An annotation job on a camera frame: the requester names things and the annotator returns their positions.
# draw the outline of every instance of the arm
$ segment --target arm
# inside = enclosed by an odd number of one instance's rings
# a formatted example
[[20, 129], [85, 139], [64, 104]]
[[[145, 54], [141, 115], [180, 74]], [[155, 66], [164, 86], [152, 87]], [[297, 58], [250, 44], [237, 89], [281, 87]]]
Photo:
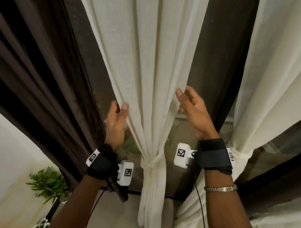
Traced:
[[[207, 112], [203, 99], [190, 86], [185, 93], [177, 89], [176, 96], [182, 111], [191, 124], [197, 138], [202, 140], [220, 138]], [[205, 170], [208, 188], [233, 186], [231, 175], [218, 170]], [[206, 192], [206, 208], [209, 228], [251, 228], [237, 191]]]
[[[107, 116], [107, 135], [104, 143], [110, 145], [114, 152], [121, 147], [124, 141], [124, 122], [128, 108], [127, 103], [122, 105], [121, 110], [116, 101], [111, 103]], [[87, 174], [51, 223], [50, 228], [84, 228], [87, 225], [99, 188], [108, 185], [105, 179], [111, 173], [99, 173], [97, 170], [89, 168]]]

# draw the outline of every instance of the white fabric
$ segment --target white fabric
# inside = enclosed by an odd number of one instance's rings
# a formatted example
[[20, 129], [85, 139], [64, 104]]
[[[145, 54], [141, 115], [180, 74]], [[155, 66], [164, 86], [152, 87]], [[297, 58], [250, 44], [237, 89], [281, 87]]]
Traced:
[[164, 144], [177, 114], [208, 0], [82, 0], [144, 169], [138, 224], [161, 227]]
[[299, 228], [301, 223], [301, 198], [278, 204], [264, 213], [252, 215], [254, 228]]
[[[260, 0], [229, 143], [233, 179], [253, 150], [301, 120], [301, 1]], [[204, 173], [198, 190], [206, 214]], [[193, 189], [177, 213], [176, 227], [196, 227], [202, 218]]]

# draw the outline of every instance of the silver bracelet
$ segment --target silver bracelet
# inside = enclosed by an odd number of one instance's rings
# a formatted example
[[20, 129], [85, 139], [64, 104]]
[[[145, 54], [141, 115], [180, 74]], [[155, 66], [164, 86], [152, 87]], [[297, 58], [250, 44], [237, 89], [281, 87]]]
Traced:
[[223, 188], [207, 188], [207, 187], [204, 187], [204, 190], [206, 192], [230, 192], [230, 191], [237, 190], [237, 185], [235, 184], [234, 186], [223, 187]]

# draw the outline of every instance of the curtain knot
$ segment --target curtain knot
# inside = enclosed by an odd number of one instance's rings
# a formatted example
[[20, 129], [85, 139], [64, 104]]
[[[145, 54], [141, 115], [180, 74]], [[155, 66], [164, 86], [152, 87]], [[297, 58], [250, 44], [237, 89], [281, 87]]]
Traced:
[[156, 163], [162, 159], [163, 154], [164, 154], [164, 153], [159, 153], [159, 154], [158, 154], [153, 160], [151, 160], [151, 161], [145, 160], [143, 157], [141, 157], [141, 163], [140, 163], [140, 166], [141, 166], [143, 169], [154, 169], [154, 168], [156, 167]]

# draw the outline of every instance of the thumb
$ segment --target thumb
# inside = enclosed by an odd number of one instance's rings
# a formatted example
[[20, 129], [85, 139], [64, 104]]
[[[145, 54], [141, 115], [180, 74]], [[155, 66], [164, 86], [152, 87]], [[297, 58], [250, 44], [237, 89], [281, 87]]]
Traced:
[[118, 124], [124, 125], [128, 113], [129, 113], [129, 104], [125, 102], [122, 104], [121, 110], [119, 112], [119, 116], [117, 120]]
[[181, 103], [181, 106], [185, 111], [185, 115], [191, 115], [195, 111], [195, 107], [190, 102], [187, 95], [184, 94], [180, 88], [177, 88], [175, 95], [177, 96], [178, 101]]

